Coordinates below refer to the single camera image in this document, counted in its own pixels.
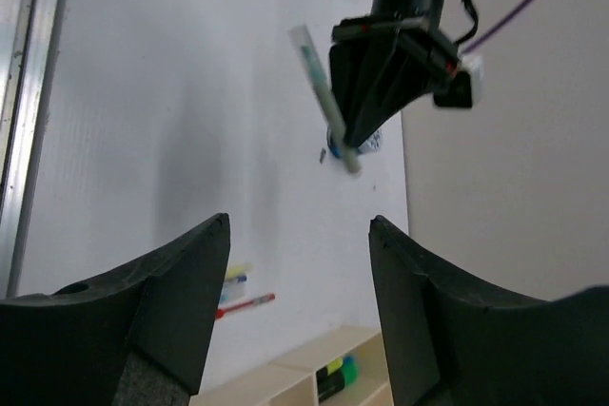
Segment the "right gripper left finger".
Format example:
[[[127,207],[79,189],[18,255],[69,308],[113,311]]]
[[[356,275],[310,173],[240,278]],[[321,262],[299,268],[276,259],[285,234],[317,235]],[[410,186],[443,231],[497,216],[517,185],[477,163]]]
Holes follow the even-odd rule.
[[[106,273],[1,303],[5,405],[186,405],[199,393],[230,251],[216,214]]]

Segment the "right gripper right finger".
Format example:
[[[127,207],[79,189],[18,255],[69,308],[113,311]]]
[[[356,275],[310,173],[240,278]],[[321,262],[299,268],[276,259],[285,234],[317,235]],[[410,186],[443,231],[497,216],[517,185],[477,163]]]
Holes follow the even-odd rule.
[[[604,405],[608,290],[534,299],[426,250],[388,219],[370,262],[397,405]]]

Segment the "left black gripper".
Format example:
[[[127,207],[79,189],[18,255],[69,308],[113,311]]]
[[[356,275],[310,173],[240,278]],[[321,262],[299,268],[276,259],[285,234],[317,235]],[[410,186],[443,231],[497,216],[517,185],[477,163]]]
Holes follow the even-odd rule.
[[[344,143],[360,146],[405,106],[446,92],[459,65],[458,48],[473,38],[479,16],[462,0],[473,28],[458,39],[440,30],[444,0],[373,0],[371,12],[332,30],[332,92],[345,122]]]

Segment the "red gel pen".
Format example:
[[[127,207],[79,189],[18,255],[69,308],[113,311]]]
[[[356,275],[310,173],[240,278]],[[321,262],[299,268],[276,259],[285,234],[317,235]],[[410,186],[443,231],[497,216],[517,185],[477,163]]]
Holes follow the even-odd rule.
[[[215,319],[216,320],[222,319],[224,317],[235,314],[237,312],[241,312],[241,311],[244,311],[247,309],[252,309],[252,308],[270,303],[270,302],[274,301],[275,299],[276,299],[276,296],[274,293],[268,293],[268,294],[264,294],[259,297],[250,299],[250,300],[245,300],[245,301],[241,301],[241,302],[232,304],[228,307],[218,308],[216,311]]]

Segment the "cyan clear pen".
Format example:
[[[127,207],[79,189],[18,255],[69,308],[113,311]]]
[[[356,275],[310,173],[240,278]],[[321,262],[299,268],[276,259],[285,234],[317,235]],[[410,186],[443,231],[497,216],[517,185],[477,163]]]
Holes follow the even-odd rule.
[[[229,303],[240,299],[246,294],[246,284],[244,282],[234,283],[224,287],[219,299],[220,304]]]

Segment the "olive green clear pen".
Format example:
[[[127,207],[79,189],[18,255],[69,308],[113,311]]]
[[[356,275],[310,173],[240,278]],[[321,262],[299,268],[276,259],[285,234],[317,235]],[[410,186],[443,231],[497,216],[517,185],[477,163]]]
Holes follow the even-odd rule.
[[[345,170],[352,176],[360,175],[362,172],[361,162],[356,149],[344,143],[346,133],[344,117],[328,83],[324,66],[307,25],[301,24],[290,29],[288,35],[315,94],[330,136],[341,155]]]

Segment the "green highlighter marker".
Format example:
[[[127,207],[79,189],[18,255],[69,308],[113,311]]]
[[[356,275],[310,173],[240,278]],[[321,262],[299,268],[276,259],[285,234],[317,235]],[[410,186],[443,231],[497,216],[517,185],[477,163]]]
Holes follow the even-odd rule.
[[[338,371],[326,377],[318,386],[318,400],[320,403],[337,395],[349,385],[353,384],[359,375],[355,364],[343,365]]]

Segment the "yellow clear pen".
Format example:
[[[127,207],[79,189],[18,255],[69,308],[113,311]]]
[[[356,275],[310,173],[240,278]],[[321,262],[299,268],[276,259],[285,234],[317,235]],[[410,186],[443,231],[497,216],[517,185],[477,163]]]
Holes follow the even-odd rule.
[[[229,266],[226,269],[225,281],[231,281],[235,278],[245,276],[252,268],[252,264],[250,262],[244,262]]]

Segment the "yellow highlighter marker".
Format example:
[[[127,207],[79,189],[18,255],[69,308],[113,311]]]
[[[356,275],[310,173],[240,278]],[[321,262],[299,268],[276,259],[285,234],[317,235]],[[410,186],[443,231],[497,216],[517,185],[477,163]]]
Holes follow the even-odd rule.
[[[316,371],[317,385],[321,385],[328,377],[339,371],[344,364],[343,358],[336,358]]]

